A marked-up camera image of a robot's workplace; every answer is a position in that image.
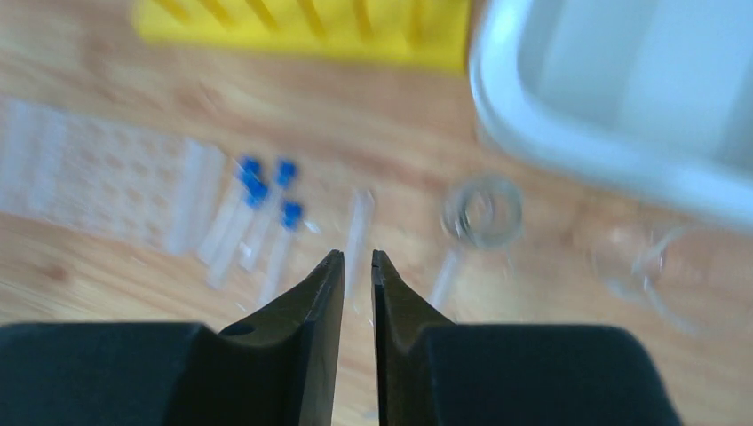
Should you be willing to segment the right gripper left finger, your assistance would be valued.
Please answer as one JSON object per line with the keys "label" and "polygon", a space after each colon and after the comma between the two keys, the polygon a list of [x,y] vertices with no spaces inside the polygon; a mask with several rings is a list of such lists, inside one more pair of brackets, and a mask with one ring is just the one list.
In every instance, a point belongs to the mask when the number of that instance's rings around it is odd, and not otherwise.
{"label": "right gripper left finger", "polygon": [[329,252],[220,331],[196,322],[1,329],[4,425],[329,425],[344,305]]}

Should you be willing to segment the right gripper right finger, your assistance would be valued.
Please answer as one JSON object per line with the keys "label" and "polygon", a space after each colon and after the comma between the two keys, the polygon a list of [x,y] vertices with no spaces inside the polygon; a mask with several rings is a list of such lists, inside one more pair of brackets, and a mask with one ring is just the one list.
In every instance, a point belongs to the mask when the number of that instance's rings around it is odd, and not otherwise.
{"label": "right gripper right finger", "polygon": [[383,425],[679,425],[661,376],[627,330],[457,324],[382,250],[372,256]]}

